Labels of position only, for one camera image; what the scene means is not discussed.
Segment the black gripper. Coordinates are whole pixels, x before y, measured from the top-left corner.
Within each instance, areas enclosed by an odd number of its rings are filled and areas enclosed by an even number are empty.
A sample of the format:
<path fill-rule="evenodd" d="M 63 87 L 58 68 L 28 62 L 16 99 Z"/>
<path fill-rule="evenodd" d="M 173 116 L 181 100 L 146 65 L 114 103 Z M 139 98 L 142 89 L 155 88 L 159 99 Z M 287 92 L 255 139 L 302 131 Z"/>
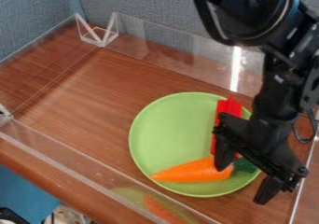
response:
<path fill-rule="evenodd" d="M 266 204 L 281 190 L 294 191 L 310 171 L 293 152 L 289 139 L 295 119 L 271 119 L 253 114 L 242 119 L 219 114 L 215 167 L 222 172 L 239 153 L 269 176 L 262 181 L 254 202 Z"/>

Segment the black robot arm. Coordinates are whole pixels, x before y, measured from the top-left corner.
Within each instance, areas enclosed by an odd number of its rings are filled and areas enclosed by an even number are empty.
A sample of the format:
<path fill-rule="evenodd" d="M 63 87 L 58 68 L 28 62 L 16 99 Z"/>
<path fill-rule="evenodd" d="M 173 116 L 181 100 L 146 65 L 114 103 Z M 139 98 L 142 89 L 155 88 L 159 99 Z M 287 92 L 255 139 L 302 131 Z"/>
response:
<path fill-rule="evenodd" d="M 294 191 L 310 171 L 289 146 L 302 114 L 319 106 L 319 15 L 301 0 L 194 0 L 211 38 L 265 52 L 263 85 L 249 119 L 221 113 L 215 166 L 242 155 L 267 174 L 254 202 Z"/>

